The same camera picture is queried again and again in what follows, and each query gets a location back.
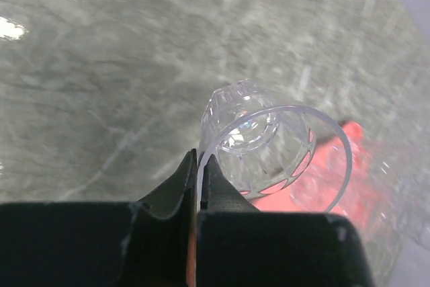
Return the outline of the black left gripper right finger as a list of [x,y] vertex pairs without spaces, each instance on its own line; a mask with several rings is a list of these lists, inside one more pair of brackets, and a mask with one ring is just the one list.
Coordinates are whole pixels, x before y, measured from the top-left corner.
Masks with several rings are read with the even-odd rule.
[[261,212],[204,163],[197,286],[371,286],[355,227],[330,213]]

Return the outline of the clear faceted glass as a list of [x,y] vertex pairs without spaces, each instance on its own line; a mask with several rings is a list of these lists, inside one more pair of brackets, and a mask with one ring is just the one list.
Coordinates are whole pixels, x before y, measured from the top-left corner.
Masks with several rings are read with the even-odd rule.
[[214,160],[221,174],[240,196],[248,199],[272,197],[303,183],[305,176],[323,178],[316,165],[317,131],[312,120],[329,126],[345,156],[339,187],[320,207],[330,212],[349,184],[353,157],[351,145],[340,125],[326,113],[302,104],[288,104],[283,93],[237,81],[215,90],[201,120],[198,161],[198,199],[204,193],[204,171]]
[[400,231],[425,157],[419,149],[354,153],[346,180],[345,153],[335,149],[322,163],[312,160],[289,187],[288,200],[301,212],[344,216],[366,239],[382,231]]

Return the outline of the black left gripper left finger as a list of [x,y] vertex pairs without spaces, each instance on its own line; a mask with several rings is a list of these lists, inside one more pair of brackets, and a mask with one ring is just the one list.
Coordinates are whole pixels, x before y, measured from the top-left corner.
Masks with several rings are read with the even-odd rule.
[[1,205],[2,286],[191,286],[197,156],[135,202]]

